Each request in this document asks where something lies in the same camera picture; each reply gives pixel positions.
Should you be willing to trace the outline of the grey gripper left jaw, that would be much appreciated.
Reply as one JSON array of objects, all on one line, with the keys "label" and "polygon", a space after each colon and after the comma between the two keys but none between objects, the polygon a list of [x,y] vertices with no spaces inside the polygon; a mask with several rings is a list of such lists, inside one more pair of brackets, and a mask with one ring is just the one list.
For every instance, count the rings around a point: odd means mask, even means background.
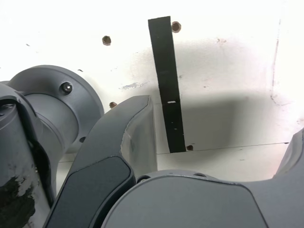
[{"label": "grey gripper left jaw", "polygon": [[131,97],[107,112],[80,147],[47,228],[99,228],[136,180],[157,170],[151,97]]}]

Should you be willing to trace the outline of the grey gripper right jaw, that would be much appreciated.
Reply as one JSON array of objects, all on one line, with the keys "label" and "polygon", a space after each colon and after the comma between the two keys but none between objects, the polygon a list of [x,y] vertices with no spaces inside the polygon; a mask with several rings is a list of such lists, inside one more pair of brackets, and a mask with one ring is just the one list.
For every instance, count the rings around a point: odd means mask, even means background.
[{"label": "grey gripper right jaw", "polygon": [[231,182],[161,171],[127,191],[104,228],[301,228],[304,132],[296,133],[273,178]]}]

